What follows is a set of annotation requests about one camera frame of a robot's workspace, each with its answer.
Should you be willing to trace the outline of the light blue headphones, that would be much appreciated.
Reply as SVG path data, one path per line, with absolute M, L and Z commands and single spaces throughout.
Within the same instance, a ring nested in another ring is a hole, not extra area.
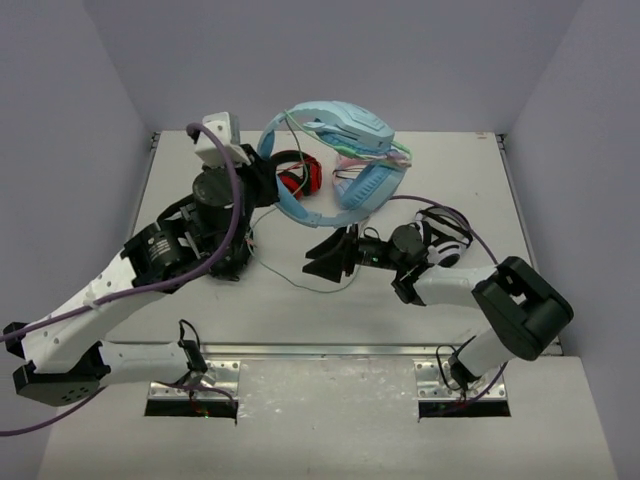
M 372 112 L 342 101 L 308 101 L 275 116 L 262 132 L 257 153 L 268 159 L 275 131 L 285 121 L 336 154 L 333 188 L 341 212 L 333 217 L 306 209 L 277 182 L 276 207 L 291 220 L 312 228 L 341 228 L 362 222 L 396 192 L 412 165 L 411 150 L 395 140 L 395 131 Z

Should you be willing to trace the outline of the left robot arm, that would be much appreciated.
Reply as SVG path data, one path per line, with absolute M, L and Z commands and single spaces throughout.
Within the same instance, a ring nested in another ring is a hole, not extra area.
M 248 223 L 278 199 L 276 168 L 250 145 L 233 166 L 206 166 L 192 192 L 129 239 L 107 267 L 49 316 L 13 322 L 1 335 L 23 360 L 12 374 L 17 395 L 63 407 L 101 389 L 158 382 L 197 390 L 209 373 L 199 338 L 113 343 L 107 334 L 134 313 L 202 276 L 233 277 L 245 261 Z

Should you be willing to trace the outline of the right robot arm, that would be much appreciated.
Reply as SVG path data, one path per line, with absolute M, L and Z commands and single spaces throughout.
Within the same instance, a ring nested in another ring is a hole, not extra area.
M 387 240 L 341 227 L 306 253 L 302 270 L 334 283 L 358 266 L 392 270 L 391 286 L 405 304 L 481 311 L 489 329 L 448 359 L 451 378 L 462 389 L 515 358 L 536 360 L 573 320 L 569 302 L 522 258 L 478 268 L 441 266 L 430 260 L 423 237 L 411 224 Z

